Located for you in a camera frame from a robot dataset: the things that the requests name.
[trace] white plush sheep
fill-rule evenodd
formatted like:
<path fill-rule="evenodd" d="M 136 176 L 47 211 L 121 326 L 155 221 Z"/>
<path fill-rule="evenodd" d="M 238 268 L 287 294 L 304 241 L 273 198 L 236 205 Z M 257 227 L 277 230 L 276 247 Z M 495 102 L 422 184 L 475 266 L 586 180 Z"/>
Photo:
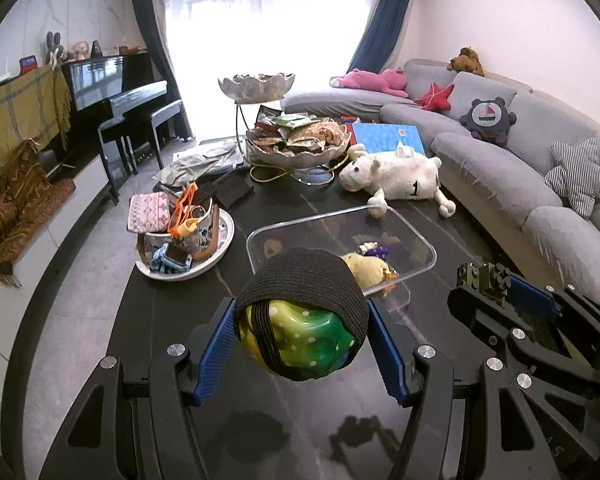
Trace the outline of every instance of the white plush sheep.
<path fill-rule="evenodd" d="M 348 153 L 352 162 L 340 172 L 340 185 L 347 191 L 371 193 L 367 203 L 376 206 L 371 210 L 374 216 L 386 213 L 386 200 L 434 198 L 444 218 L 456 212 L 456 204 L 440 191 L 438 168 L 442 161 L 436 156 L 427 158 L 401 142 L 394 152 L 369 154 L 364 144 L 356 144 Z"/>

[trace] gray sofa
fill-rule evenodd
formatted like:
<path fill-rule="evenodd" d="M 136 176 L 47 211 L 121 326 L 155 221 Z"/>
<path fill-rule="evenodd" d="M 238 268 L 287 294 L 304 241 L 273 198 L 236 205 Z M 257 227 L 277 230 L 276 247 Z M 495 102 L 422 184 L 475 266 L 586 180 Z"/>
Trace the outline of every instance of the gray sofa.
<path fill-rule="evenodd" d="M 410 96 L 426 94 L 431 82 L 454 83 L 451 110 L 427 112 L 409 99 L 332 88 L 288 95 L 283 108 L 414 124 L 428 155 L 442 160 L 441 183 L 528 280 L 560 288 L 571 283 L 600 302 L 600 202 L 587 221 L 563 206 L 544 184 L 552 167 L 552 142 L 577 144 L 595 136 L 600 151 L 600 124 L 547 94 L 495 74 L 482 78 L 449 72 L 443 63 L 421 59 L 408 61 L 404 71 Z M 472 100 L 496 97 L 518 117 L 506 150 L 474 139 L 458 122 Z"/>

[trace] white curtain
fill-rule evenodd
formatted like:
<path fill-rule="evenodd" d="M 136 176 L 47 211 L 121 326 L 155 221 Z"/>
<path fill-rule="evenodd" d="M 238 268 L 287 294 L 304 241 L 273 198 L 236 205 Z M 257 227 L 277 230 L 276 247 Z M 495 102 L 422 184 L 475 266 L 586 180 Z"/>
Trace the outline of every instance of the white curtain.
<path fill-rule="evenodd" d="M 346 72 L 372 0 L 164 0 L 166 36 L 198 140 L 235 133 L 218 78 L 294 72 L 292 91 L 326 88 Z M 253 124 L 257 106 L 245 110 Z"/>

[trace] brown teddy bear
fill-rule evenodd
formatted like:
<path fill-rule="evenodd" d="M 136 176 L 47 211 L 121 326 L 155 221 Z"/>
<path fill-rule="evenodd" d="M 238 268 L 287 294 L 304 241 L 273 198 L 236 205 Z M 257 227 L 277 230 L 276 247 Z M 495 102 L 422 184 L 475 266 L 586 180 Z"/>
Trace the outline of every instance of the brown teddy bear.
<path fill-rule="evenodd" d="M 470 46 L 460 49 L 460 55 L 455 57 L 446 66 L 447 70 L 455 70 L 456 72 L 471 72 L 475 75 L 484 76 L 480 58 L 477 52 Z"/>

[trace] red starfish plush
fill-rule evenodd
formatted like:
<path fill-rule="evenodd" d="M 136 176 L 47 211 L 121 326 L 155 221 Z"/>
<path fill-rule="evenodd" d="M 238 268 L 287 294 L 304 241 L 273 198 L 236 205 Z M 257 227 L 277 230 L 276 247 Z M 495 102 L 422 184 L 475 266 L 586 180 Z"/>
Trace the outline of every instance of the red starfish plush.
<path fill-rule="evenodd" d="M 449 110 L 451 105 L 446 100 L 451 94 L 454 86 L 451 84 L 446 88 L 440 88 L 435 83 L 431 83 L 429 87 L 429 93 L 423 95 L 419 99 L 414 99 L 413 102 L 422 105 L 422 109 L 428 112 L 435 112 L 437 110 Z"/>

